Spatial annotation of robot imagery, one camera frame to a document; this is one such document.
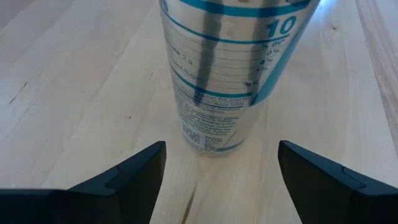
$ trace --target light wood surface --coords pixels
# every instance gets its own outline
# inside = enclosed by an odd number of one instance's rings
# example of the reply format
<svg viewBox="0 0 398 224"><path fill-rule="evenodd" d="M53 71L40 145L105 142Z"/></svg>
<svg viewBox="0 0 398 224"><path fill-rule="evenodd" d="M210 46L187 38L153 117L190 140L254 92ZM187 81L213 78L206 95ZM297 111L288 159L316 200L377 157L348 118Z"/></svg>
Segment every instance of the light wood surface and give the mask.
<svg viewBox="0 0 398 224"><path fill-rule="evenodd" d="M396 0L322 1L249 139L216 159L181 134L157 1L0 15L0 187L66 189L165 140L152 223L300 223L281 139L398 187Z"/></svg>

